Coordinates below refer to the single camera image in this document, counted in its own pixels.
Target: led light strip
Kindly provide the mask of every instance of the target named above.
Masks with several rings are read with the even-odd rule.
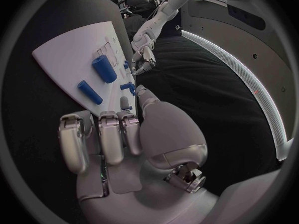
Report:
[[[284,148],[284,146],[287,142],[287,135],[282,118],[274,101],[258,78],[237,58],[212,42],[184,30],[182,30],[182,36],[214,54],[241,78],[256,98],[267,118],[276,148],[277,159],[279,161],[286,159],[285,149],[287,147]]]

